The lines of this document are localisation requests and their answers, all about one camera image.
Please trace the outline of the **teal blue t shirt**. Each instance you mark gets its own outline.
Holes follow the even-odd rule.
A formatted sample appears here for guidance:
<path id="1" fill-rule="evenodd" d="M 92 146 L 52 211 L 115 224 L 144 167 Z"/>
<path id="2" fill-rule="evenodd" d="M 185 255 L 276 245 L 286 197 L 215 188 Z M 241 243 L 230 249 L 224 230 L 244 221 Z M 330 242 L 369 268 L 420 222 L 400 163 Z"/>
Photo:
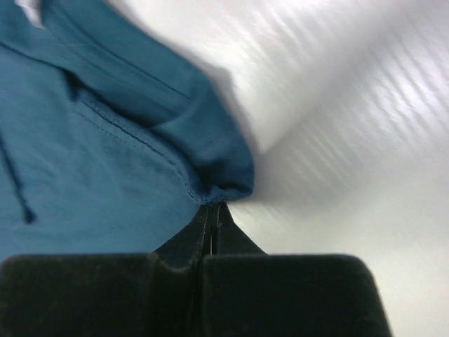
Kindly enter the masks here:
<path id="1" fill-rule="evenodd" d="M 1 2 L 1 257 L 152 251 L 252 194 L 208 77 L 105 1 Z"/>

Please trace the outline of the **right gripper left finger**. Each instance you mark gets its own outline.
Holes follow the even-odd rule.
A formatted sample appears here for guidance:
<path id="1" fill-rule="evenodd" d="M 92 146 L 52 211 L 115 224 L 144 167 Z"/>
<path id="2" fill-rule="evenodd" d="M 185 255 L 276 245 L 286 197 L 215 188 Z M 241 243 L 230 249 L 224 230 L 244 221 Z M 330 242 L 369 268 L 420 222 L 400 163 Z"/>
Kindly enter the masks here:
<path id="1" fill-rule="evenodd" d="M 21 255 L 1 264 L 2 336 L 195 336 L 213 208 L 147 253 Z"/>

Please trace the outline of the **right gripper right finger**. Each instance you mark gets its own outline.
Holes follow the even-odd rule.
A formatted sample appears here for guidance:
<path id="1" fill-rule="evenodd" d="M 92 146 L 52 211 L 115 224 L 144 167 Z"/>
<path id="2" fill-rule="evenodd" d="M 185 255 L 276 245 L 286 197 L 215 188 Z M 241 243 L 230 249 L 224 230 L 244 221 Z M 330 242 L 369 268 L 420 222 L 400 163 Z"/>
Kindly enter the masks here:
<path id="1" fill-rule="evenodd" d="M 213 209 L 201 268 L 204 336 L 390 336 L 367 265 L 344 254 L 269 255 Z"/>

